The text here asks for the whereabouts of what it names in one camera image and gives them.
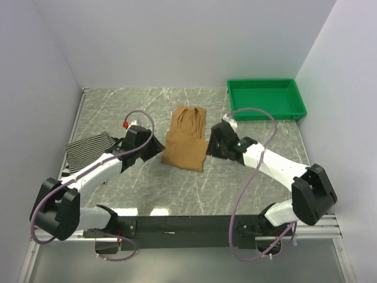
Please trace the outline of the aluminium left side rail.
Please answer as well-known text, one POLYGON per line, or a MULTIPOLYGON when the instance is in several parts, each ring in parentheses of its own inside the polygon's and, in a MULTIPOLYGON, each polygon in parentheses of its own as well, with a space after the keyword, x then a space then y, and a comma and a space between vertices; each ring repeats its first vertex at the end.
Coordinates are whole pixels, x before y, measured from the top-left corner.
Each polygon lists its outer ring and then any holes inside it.
POLYGON ((66 162, 65 147, 71 142, 74 136, 74 132, 77 128, 77 123, 81 115, 85 96, 89 92, 90 88, 81 88, 80 91, 76 91, 74 94, 74 101, 67 105, 58 103, 58 110, 54 112, 54 119, 59 122, 58 133, 62 135, 57 141, 54 142, 55 155, 52 158, 54 161, 54 172, 48 174, 48 177, 54 177, 59 179, 66 162))

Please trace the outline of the thin striped tank top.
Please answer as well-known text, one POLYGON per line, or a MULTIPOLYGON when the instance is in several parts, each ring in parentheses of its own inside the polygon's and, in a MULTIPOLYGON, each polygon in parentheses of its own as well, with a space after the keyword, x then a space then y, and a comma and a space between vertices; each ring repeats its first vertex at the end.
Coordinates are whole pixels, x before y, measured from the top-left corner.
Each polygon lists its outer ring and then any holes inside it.
POLYGON ((102 132, 99 135, 87 137, 66 145, 67 166, 74 174, 96 161, 109 148, 120 140, 102 132))

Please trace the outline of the tan tank top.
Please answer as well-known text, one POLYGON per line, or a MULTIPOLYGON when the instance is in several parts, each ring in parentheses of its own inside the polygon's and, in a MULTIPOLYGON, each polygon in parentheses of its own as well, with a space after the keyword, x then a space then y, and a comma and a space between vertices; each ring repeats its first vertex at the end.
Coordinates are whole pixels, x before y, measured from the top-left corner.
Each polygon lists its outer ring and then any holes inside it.
POLYGON ((202 171, 208 141, 205 140, 206 110, 183 104, 173 112, 166 133, 161 163, 194 171, 202 171))

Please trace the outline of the black base beam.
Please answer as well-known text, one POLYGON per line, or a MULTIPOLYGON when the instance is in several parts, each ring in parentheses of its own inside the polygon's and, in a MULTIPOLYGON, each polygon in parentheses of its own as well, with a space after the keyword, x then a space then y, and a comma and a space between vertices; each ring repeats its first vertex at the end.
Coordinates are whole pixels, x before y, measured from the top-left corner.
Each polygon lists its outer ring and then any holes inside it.
MULTIPOLYGON (((229 215, 210 216, 113 216, 104 229, 84 232, 86 238, 105 233, 134 241, 140 249, 218 248, 229 245, 229 215)), ((237 215, 233 246, 256 249, 257 237, 277 237, 288 224, 272 226, 259 215, 237 215)))

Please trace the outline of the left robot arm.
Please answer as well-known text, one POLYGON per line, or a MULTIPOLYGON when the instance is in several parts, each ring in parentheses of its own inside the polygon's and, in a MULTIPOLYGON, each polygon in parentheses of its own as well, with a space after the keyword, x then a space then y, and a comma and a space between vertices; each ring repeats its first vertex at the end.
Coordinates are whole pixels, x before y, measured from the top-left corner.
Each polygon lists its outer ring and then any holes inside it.
POLYGON ((124 138, 106 148, 94 162, 68 178, 43 182, 31 213, 31 226, 64 241, 79 230, 97 230, 105 237, 115 236, 120 228, 118 214, 98 205, 83 208, 81 197, 109 178, 131 167, 138 158, 148 161, 165 147, 152 130, 130 126, 124 138))

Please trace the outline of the aluminium rail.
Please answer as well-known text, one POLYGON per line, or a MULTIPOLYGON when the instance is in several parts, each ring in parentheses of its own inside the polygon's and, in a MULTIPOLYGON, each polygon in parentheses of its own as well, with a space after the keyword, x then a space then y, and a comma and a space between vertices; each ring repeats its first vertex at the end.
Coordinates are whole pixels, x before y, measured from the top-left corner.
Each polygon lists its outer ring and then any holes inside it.
POLYGON ((48 174, 48 177, 54 177, 59 179, 66 162, 65 147, 71 142, 74 136, 74 132, 77 128, 77 123, 81 115, 85 96, 89 92, 90 88, 81 88, 80 91, 76 91, 74 94, 74 101, 67 105, 58 103, 58 110, 54 112, 54 119, 59 122, 58 133, 62 135, 57 141, 54 142, 55 155, 52 158, 54 161, 54 172, 48 174))
MULTIPOLYGON (((45 231, 35 228, 37 238, 41 241, 47 241, 52 236, 45 231)), ((89 236, 84 236, 84 230, 74 232, 66 241, 80 241, 89 236)), ((339 239, 343 238, 336 216, 325 215, 316 225, 309 226, 302 221, 297 222, 295 239, 339 239)), ((258 240, 273 239, 271 237, 256 237, 258 240)))

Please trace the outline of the aluminium front rail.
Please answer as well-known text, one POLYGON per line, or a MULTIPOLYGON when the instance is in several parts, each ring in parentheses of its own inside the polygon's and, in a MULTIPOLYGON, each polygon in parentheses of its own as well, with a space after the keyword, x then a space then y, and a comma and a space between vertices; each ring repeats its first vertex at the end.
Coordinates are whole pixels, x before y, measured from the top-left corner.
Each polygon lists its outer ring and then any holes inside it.
MULTIPOLYGON (((45 231, 35 228, 37 238, 41 241, 47 241, 52 236, 45 231)), ((84 236, 84 230, 74 232, 66 241, 80 241, 89 236, 84 236)), ((297 222, 295 239, 339 239, 343 238, 336 216, 325 215, 316 225, 309 226, 302 221, 297 222)), ((273 239, 271 237, 256 237, 258 240, 273 239)))

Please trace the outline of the green plastic bin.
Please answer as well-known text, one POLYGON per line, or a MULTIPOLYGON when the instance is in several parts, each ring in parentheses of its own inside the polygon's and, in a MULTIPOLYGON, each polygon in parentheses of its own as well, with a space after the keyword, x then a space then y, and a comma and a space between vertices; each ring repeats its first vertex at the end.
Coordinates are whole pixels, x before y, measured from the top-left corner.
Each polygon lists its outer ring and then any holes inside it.
POLYGON ((228 80, 227 92, 232 111, 259 108, 275 120, 298 121, 307 115, 298 86, 290 78, 228 80))

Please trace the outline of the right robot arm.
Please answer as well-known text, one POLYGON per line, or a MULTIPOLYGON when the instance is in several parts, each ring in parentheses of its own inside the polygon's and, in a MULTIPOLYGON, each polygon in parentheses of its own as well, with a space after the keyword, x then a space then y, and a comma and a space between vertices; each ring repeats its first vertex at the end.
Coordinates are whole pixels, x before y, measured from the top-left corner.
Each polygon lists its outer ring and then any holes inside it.
POLYGON ((258 169, 292 194, 291 199, 272 203, 260 212, 258 228, 265 235, 272 235, 279 226, 295 221, 313 226, 338 201, 322 166, 296 163, 266 149, 256 140, 241 139, 235 123, 223 120, 211 128, 207 154, 258 169))

